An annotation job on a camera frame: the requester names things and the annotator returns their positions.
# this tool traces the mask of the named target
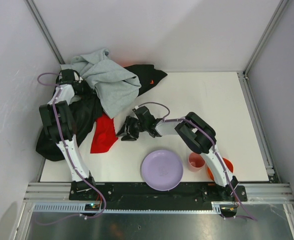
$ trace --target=purple plate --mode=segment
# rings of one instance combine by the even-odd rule
[[[147,185],[158,191],[168,191],[181,181],[182,161],[172,151],[153,151],[144,159],[141,172]]]

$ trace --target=gray cloth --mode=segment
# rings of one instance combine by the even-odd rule
[[[136,99],[141,84],[137,75],[112,61],[108,55],[109,50],[104,48],[75,56],[71,64],[60,66],[62,70],[76,70],[90,87],[96,89],[104,111],[112,119]]]

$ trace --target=pile of clothes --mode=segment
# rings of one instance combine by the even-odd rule
[[[113,118],[167,76],[165,72],[154,69],[151,64],[122,67],[110,59],[106,48],[75,56],[71,64],[61,65],[61,69],[77,71],[94,89],[69,105],[77,125],[78,146],[92,131],[96,122],[90,151],[92,154],[107,152],[117,141]],[[57,145],[46,137],[44,130],[38,138],[36,151],[51,161],[64,159]]]

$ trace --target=white wall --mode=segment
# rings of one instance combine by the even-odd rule
[[[0,240],[8,239],[42,159],[34,150],[38,106],[52,89],[38,85],[36,77],[58,69],[23,0],[0,0]]]
[[[280,0],[35,0],[66,62],[107,47],[122,65],[241,71]]]
[[[249,78],[279,174],[294,192],[294,1]]]

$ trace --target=gray floor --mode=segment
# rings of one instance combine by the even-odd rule
[[[292,240],[282,205],[252,205],[258,222],[223,220],[209,214],[103,214],[98,219],[72,217],[40,226],[31,222],[28,240]],[[49,223],[68,214],[35,212]]]

